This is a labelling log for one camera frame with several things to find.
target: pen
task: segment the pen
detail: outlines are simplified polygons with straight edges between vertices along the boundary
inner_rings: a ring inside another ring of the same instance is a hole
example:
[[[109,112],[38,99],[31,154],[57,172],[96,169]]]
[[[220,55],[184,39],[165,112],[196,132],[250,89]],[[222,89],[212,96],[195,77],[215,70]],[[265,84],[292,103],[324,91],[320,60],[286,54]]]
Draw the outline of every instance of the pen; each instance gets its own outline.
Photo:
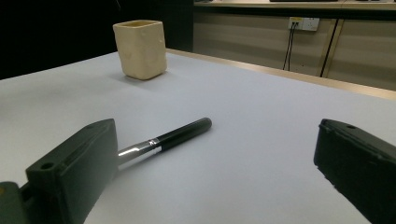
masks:
[[[168,150],[198,134],[204,133],[211,126],[212,120],[209,118],[198,119],[195,122],[175,129],[170,133],[165,133],[156,138],[122,149],[118,152],[119,165],[127,164],[127,166],[130,166],[135,164],[160,151]]]

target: white table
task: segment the white table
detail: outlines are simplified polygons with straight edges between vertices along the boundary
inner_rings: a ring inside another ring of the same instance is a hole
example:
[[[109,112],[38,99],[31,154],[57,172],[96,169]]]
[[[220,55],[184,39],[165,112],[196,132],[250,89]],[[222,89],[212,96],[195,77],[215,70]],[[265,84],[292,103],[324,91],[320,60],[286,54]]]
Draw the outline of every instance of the white table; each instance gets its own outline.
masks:
[[[368,223],[314,165],[318,125],[396,145],[396,92],[169,52],[149,81],[126,77],[116,53],[0,81],[0,181],[23,185],[25,168],[101,119],[122,149],[209,117],[208,133],[115,179],[86,223]]]

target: cup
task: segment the cup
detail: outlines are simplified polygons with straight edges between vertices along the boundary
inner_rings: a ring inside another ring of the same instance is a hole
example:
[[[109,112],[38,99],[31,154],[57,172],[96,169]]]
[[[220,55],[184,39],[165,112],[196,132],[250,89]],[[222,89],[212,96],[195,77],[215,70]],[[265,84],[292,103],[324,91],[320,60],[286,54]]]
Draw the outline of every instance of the cup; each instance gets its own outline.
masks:
[[[166,70],[166,48],[161,21],[126,21],[113,25],[122,72],[141,80]]]

